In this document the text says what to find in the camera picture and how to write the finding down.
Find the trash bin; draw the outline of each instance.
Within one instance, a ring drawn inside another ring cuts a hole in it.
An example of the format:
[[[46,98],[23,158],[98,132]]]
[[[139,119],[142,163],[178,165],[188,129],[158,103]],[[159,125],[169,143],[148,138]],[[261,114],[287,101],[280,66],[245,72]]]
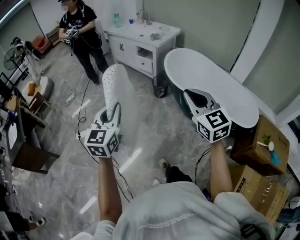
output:
[[[157,98],[164,98],[168,94],[169,78],[164,72],[152,79],[153,92]]]

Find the white cube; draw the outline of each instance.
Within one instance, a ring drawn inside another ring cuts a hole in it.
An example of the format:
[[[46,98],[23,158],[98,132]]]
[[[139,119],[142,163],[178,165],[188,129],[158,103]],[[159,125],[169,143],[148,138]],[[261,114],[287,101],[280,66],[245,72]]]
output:
[[[119,140],[115,129],[87,129],[84,145],[92,156],[109,158]]]
[[[196,115],[192,119],[197,125],[197,132],[210,143],[214,143],[230,134],[232,122],[223,107],[206,114]]]

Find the electric fan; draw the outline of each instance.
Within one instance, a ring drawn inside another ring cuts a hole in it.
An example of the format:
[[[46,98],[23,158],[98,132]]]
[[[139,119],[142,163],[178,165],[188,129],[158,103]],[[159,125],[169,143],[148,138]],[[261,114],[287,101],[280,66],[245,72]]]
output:
[[[20,72],[23,74],[24,72],[20,69],[20,65],[22,63],[21,55],[16,48],[11,48],[4,56],[4,67],[7,70],[14,70],[18,68]]]

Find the cardboard box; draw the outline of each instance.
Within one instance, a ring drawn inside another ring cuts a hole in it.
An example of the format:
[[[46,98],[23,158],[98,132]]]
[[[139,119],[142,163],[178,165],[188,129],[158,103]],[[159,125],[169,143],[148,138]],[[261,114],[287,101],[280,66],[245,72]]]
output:
[[[246,165],[229,170],[234,192],[243,194],[255,210],[273,225],[285,205],[287,190]]]
[[[269,135],[274,142],[274,151],[278,153],[281,163],[274,165],[268,147],[259,145],[264,143],[263,135]],[[287,138],[266,117],[260,116],[255,128],[247,135],[236,140],[231,158],[241,165],[248,165],[263,176],[283,174],[286,172],[290,143]]]

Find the black t-shirt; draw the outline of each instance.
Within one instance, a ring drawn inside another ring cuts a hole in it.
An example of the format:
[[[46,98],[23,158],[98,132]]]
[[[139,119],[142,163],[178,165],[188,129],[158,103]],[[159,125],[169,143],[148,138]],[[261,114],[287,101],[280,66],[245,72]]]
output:
[[[81,5],[78,7],[75,14],[67,12],[60,21],[60,28],[64,29],[76,29],[79,30],[87,25],[89,22],[97,18],[93,9],[89,6]],[[83,34],[74,41],[74,45],[78,47],[87,46],[87,43],[94,48],[100,47],[101,41],[95,29],[91,29]]]

